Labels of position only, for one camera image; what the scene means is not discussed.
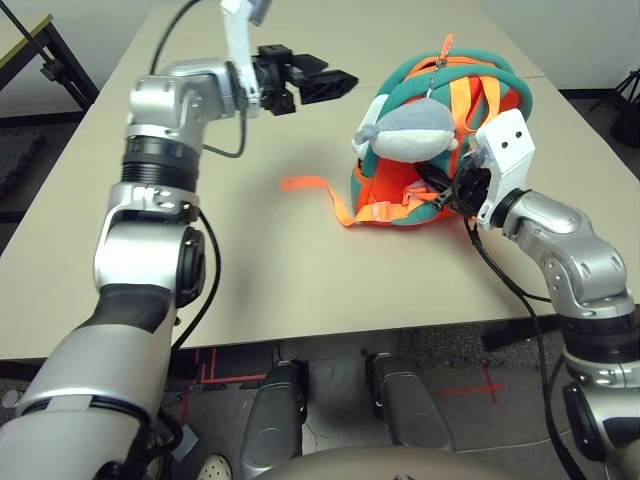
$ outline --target backpack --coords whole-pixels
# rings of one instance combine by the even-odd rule
[[[441,52],[418,55],[393,72],[378,90],[360,125],[374,124],[399,106],[425,96],[444,104],[451,110],[458,146],[427,163],[448,178],[453,178],[460,167],[460,159],[469,151],[473,134],[480,126],[513,108],[520,109],[526,120],[532,107],[529,88],[502,57],[482,50],[450,50],[451,42],[450,36]],[[351,178],[355,216],[323,178],[285,178],[282,190],[326,188],[338,220],[346,227],[357,223],[413,226],[451,215],[448,208],[440,211],[431,204],[440,192],[425,185],[416,168],[419,164],[381,158],[368,142],[357,145],[354,141],[352,148],[358,155]]]

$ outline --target gray plush fish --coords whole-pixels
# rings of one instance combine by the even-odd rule
[[[354,143],[370,142],[382,158],[417,163],[458,148],[451,111],[432,98],[404,104],[387,113],[375,125],[363,125]]]

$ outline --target white wall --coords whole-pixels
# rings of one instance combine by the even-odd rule
[[[182,0],[5,0],[18,18],[53,22],[98,87],[109,78],[149,9]],[[40,73],[35,58],[0,91],[0,117],[78,110],[67,91]]]
[[[480,0],[557,88],[610,88],[640,59],[640,0]]]
[[[52,13],[56,28],[99,87],[151,6],[182,1],[6,0],[19,17]],[[558,88],[613,87],[640,61],[640,0],[480,1]],[[32,61],[0,92],[0,117],[78,109],[62,87],[40,74],[41,63]]]

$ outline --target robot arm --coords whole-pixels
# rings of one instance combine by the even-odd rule
[[[98,305],[56,347],[17,418],[0,430],[3,479],[141,478],[157,453],[149,442],[176,310],[204,284],[204,237],[189,224],[199,215],[206,125],[236,111],[255,117],[261,106],[295,111],[292,101],[282,101],[291,100],[285,82],[301,89],[303,103],[338,98],[357,82],[344,72],[321,72],[326,63],[281,45],[261,47],[252,58],[247,20],[259,23],[268,3],[222,1],[232,61],[185,61],[137,79],[122,177],[111,189],[95,255]],[[296,68],[304,59],[316,63]],[[334,88],[322,94],[327,84]]]
[[[563,354],[575,379],[564,388],[575,443],[618,478],[637,480],[640,318],[624,262],[584,212],[524,190],[535,147],[518,110],[481,127],[476,142],[469,174],[478,175],[477,167],[491,174],[477,223],[502,229],[538,265],[562,320]]]

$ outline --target table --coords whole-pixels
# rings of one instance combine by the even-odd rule
[[[87,110],[98,96],[98,88],[53,25],[53,16],[18,20],[37,44],[64,67],[63,86],[80,108]],[[0,12],[0,55],[0,90],[38,56],[37,49],[3,12]]]
[[[350,138],[377,86],[405,58],[439,48],[449,31],[458,33],[458,47],[500,53],[527,79],[537,144],[530,186],[584,209],[619,249],[629,286],[640,291],[638,183],[605,142],[473,0],[438,2],[438,22],[429,21],[435,2],[396,4],[411,13],[403,22],[387,13],[386,1],[327,0],[316,11],[312,2],[279,0],[263,26],[252,29],[254,45],[283,43],[312,53],[357,75],[360,84],[340,100],[252,120],[240,159],[203,153],[198,191],[221,245],[222,282],[186,347],[523,316],[518,300],[471,248],[460,220],[410,230],[345,230],[325,192],[279,190],[284,176],[313,174],[348,197],[355,160]],[[196,8],[176,29],[163,62],[225,51],[216,6]],[[119,178],[127,93],[148,68],[174,11],[152,11],[0,257],[1,358],[48,355],[95,306],[92,258],[109,185]],[[385,28],[394,35],[380,34]],[[359,43],[351,41],[354,35]],[[237,119],[217,122],[206,141],[233,149],[237,130]],[[515,244],[498,232],[484,239],[514,280],[545,293],[537,267]],[[205,291],[215,268],[210,251],[207,268]],[[174,338],[202,300],[180,312]],[[550,312],[547,305],[537,308]]]

